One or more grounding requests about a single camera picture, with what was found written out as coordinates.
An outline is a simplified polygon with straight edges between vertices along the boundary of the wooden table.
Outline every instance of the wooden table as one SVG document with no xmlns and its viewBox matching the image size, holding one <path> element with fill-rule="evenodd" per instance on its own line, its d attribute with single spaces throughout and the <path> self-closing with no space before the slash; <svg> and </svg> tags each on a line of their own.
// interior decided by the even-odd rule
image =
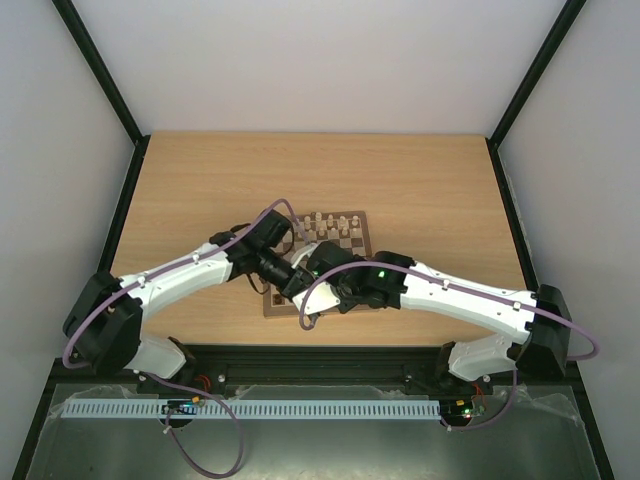
<svg viewBox="0 0 640 480">
<path fill-rule="evenodd" d="M 181 256 L 286 197 L 299 213 L 364 210 L 372 247 L 481 283 L 524 288 L 481 136 L 154 133 L 116 254 L 116 275 Z M 198 292 L 145 330 L 184 343 L 441 345 L 486 330 L 393 309 L 265 319 L 245 278 Z"/>
</svg>

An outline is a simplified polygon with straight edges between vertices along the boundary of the chessboard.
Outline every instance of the chessboard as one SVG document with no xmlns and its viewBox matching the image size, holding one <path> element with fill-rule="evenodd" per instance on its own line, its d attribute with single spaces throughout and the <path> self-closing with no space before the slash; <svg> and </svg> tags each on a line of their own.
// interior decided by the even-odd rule
<svg viewBox="0 0 640 480">
<path fill-rule="evenodd" d="M 298 215 L 297 218 L 311 242 L 333 242 L 361 257 L 370 258 L 373 255 L 367 215 L 362 211 L 313 212 Z M 304 247 L 304 239 L 295 225 L 293 230 L 293 234 L 291 231 L 287 232 L 282 242 L 274 249 L 278 255 L 282 255 L 288 261 L 291 261 L 291 257 L 297 250 Z M 306 266 L 306 260 L 300 262 L 300 265 Z M 265 318 L 298 316 L 298 309 L 293 302 L 280 295 L 273 286 L 269 286 L 263 298 Z M 370 308 L 366 305 L 358 305 L 354 310 L 370 310 Z M 323 315 L 327 313 L 340 312 L 337 308 L 332 308 L 323 312 Z"/>
</svg>

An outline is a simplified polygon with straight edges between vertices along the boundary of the white perforated rail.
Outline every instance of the white perforated rail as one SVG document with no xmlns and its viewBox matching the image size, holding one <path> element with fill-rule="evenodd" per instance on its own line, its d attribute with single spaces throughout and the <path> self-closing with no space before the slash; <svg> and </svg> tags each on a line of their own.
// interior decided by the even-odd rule
<svg viewBox="0 0 640 480">
<path fill-rule="evenodd" d="M 72 399 L 62 418 L 163 418 L 172 400 Z M 229 400 L 233 413 L 246 420 L 440 420 L 437 401 L 305 401 L 305 400 Z M 183 407 L 172 418 L 224 419 L 228 414 L 213 401 L 202 407 Z"/>
</svg>

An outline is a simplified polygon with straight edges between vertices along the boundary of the purple cable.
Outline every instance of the purple cable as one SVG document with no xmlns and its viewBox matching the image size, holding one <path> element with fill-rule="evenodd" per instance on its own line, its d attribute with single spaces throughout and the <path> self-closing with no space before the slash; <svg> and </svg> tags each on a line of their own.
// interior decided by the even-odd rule
<svg viewBox="0 0 640 480">
<path fill-rule="evenodd" d="M 478 425 L 467 425 L 466 427 L 452 427 L 451 425 L 449 425 L 447 423 L 447 421 L 444 418 L 440 419 L 440 423 L 442 425 L 444 425 L 445 427 L 447 427 L 447 429 L 451 429 L 451 430 L 456 431 L 456 432 L 466 432 L 468 430 L 478 430 L 479 428 L 484 428 L 484 427 L 488 427 L 490 425 L 493 425 L 498 420 L 500 420 L 502 417 L 504 417 L 505 413 L 507 413 L 509 411 L 509 409 L 511 408 L 511 405 L 513 405 L 513 401 L 516 398 L 517 388 L 518 388 L 518 371 L 514 370 L 513 371 L 513 387 L 511 388 L 511 393 L 509 394 L 509 398 L 507 399 L 507 403 L 505 403 L 504 406 L 500 409 L 500 411 L 498 413 L 496 413 L 492 418 L 490 418 L 486 422 L 482 422 L 482 423 L 480 423 Z"/>
<path fill-rule="evenodd" d="M 183 390 L 185 392 L 195 393 L 197 395 L 209 398 L 214 402 L 216 402 L 218 405 L 220 405 L 229 414 L 229 417 L 231 417 L 231 420 L 233 420 L 233 423 L 236 426 L 236 430 L 238 431 L 238 436 L 240 437 L 240 443 L 238 446 L 238 457 L 236 458 L 236 463 L 234 463 L 233 467 L 231 467 L 231 469 L 229 469 L 225 473 L 214 473 L 214 472 L 205 470 L 189 456 L 189 454 L 185 451 L 184 447 L 180 443 L 180 440 L 178 440 L 177 435 L 175 434 L 175 432 L 173 431 L 169 423 L 171 420 L 171 413 L 172 413 L 171 410 L 167 413 L 167 416 L 164 420 L 164 424 L 167 427 L 167 430 L 166 430 L 167 433 L 171 436 L 175 444 L 178 446 L 178 449 L 180 450 L 180 455 L 182 455 L 182 458 L 184 458 L 184 460 L 189 464 L 191 468 L 193 468 L 196 472 L 198 472 L 203 477 L 229 478 L 232 475 L 235 475 L 236 473 L 238 473 L 241 468 L 240 464 L 242 463 L 242 457 L 244 456 L 244 446 L 245 446 L 244 429 L 242 428 L 242 424 L 240 423 L 240 420 L 238 420 L 238 417 L 236 417 L 236 415 L 233 413 L 233 410 L 229 408 L 229 405 L 227 405 L 225 402 L 220 400 L 215 395 L 212 395 L 209 392 L 205 392 L 204 390 L 198 390 L 197 388 L 185 387 L 183 385 L 178 385 L 177 383 L 171 383 L 164 380 L 163 378 L 158 377 L 157 375 L 154 375 L 153 373 L 145 373 L 145 375 L 155 380 L 159 384 L 164 385 L 165 387 L 174 388 L 176 390 Z"/>
<path fill-rule="evenodd" d="M 293 211 L 293 207 L 291 206 L 291 204 L 286 199 L 279 198 L 278 200 L 273 202 L 271 205 L 269 205 L 260 215 L 258 215 L 258 218 L 256 218 L 253 221 L 253 223 L 251 223 L 247 228 L 245 228 L 242 233 L 237 235 L 235 238 L 232 238 L 231 240 L 229 240 L 227 243 L 225 243 L 221 247 L 213 249 L 208 253 L 202 254 L 200 256 L 200 259 L 203 260 L 203 259 L 206 259 L 206 258 L 209 258 L 209 257 L 213 257 L 214 255 L 217 255 L 218 253 L 223 252 L 227 248 L 232 247 L 233 245 L 238 243 L 240 240 L 242 240 L 244 238 L 245 235 L 247 235 L 251 230 L 253 230 L 258 225 L 258 223 L 260 223 L 262 221 L 262 219 L 267 216 L 267 214 L 271 210 L 273 210 L 275 207 L 277 207 L 280 204 L 284 204 L 287 207 L 287 210 L 289 210 L 289 214 L 291 215 L 291 218 L 292 218 L 293 222 L 295 223 L 296 228 L 298 229 L 298 231 L 302 235 L 302 238 L 304 239 L 305 243 L 308 244 L 309 243 L 309 237 L 307 237 L 307 233 L 305 232 L 304 228 L 302 228 L 302 226 L 300 225 L 300 222 L 298 221 L 298 217 L 296 216 L 295 212 Z M 175 270 L 176 268 L 180 268 L 180 267 L 184 267 L 185 265 L 189 265 L 193 261 L 194 261 L 193 258 L 185 258 L 185 259 L 178 260 L 176 262 L 170 263 L 169 265 L 166 265 L 166 266 L 156 270 L 155 272 L 147 275 L 146 276 L 146 281 L 153 280 L 153 279 L 159 277 L 160 275 L 164 275 L 167 272 Z M 62 354 L 62 364 L 66 368 L 75 369 L 75 368 L 83 368 L 83 367 L 89 366 L 89 362 L 73 363 L 71 361 L 71 353 L 73 352 L 73 347 L 75 346 L 76 342 L 82 336 L 82 334 L 87 330 L 87 328 L 89 328 L 89 325 L 91 325 L 91 322 L 93 322 L 98 317 L 98 315 L 100 315 L 100 313 L 102 313 L 106 308 L 108 308 L 110 305 L 112 305 L 120 297 L 126 295 L 131 290 L 133 290 L 134 288 L 139 287 L 139 286 L 140 286 L 139 282 L 134 282 L 131 285 L 129 285 L 129 286 L 125 287 L 125 288 L 122 288 L 121 290 L 118 290 L 113 295 L 111 295 L 109 298 L 107 298 L 104 302 L 102 302 L 100 305 L 98 305 L 98 307 L 96 307 L 96 309 L 93 312 L 91 312 L 87 316 L 87 318 L 84 319 L 84 321 L 76 329 L 76 331 L 73 333 L 73 335 L 71 335 L 71 338 L 69 339 L 69 342 L 67 343 L 67 346 L 64 348 L 64 352 Z"/>
<path fill-rule="evenodd" d="M 393 271 L 396 271 L 396 272 L 405 273 L 407 275 L 413 275 L 414 277 L 418 277 L 418 278 L 420 278 L 422 280 L 425 280 L 425 281 L 430 282 L 430 283 L 435 283 L 436 285 L 440 285 L 440 286 L 444 286 L 444 281 L 446 280 L 446 278 L 433 277 L 431 275 L 427 275 L 425 273 L 418 272 L 416 270 L 411 270 L 409 268 L 399 267 L 397 265 L 392 265 L 390 263 L 383 263 L 383 262 L 363 261 L 363 262 L 346 263 L 344 265 L 337 266 L 335 268 L 332 268 L 328 272 L 325 272 L 322 275 L 320 275 L 316 279 L 316 281 L 311 284 L 311 286 L 307 290 L 307 293 L 305 294 L 304 298 L 302 299 L 302 304 L 300 305 L 300 315 L 298 317 L 298 322 L 300 323 L 300 326 L 304 330 L 311 330 L 316 325 L 316 321 L 311 321 L 311 323 L 309 323 L 308 325 L 304 323 L 304 311 L 305 311 L 305 308 L 307 306 L 307 301 L 309 300 L 309 297 L 311 296 L 311 293 L 313 292 L 313 290 L 315 290 L 315 288 L 318 285 L 320 285 L 322 282 L 324 282 L 331 275 L 334 275 L 334 274 L 336 274 L 338 272 L 342 272 L 344 270 L 349 270 L 351 268 L 359 268 L 359 267 L 375 267 L 375 268 L 383 268 L 385 270 L 393 270 Z M 466 293 L 466 294 L 469 294 L 469 295 L 475 295 L 476 297 L 484 298 L 485 300 L 492 300 L 494 302 L 498 302 L 498 303 L 501 303 L 503 305 L 508 305 L 509 307 L 514 307 L 515 304 L 517 303 L 517 302 L 514 302 L 513 300 L 508 300 L 506 298 L 499 297 L 498 295 L 493 295 L 491 293 L 482 292 L 480 290 L 475 290 L 473 288 L 464 287 L 462 285 L 457 285 L 455 283 L 449 283 L 448 288 L 450 288 L 451 290 L 457 290 L 459 292 Z M 568 356 L 567 360 L 572 360 L 572 361 L 587 360 L 589 358 L 595 357 L 600 352 L 600 345 L 598 344 L 596 339 L 587 330 L 585 330 L 581 326 L 570 322 L 566 318 L 562 318 L 560 315 L 556 315 L 555 313 L 547 312 L 546 310 L 543 310 L 541 308 L 531 307 L 529 305 L 522 305 L 522 304 L 520 305 L 520 308 L 522 310 L 526 310 L 528 312 L 532 312 L 532 313 L 535 313 L 537 315 L 542 315 L 543 317 L 547 317 L 547 318 L 549 318 L 551 320 L 554 320 L 554 321 L 558 322 L 560 325 L 563 325 L 563 326 L 565 326 L 567 328 L 575 330 L 580 335 L 582 335 L 587 340 L 589 340 L 591 342 L 591 344 L 593 345 L 593 350 L 591 352 L 585 353 L 585 354 L 582 354 L 582 355 Z"/>
</svg>

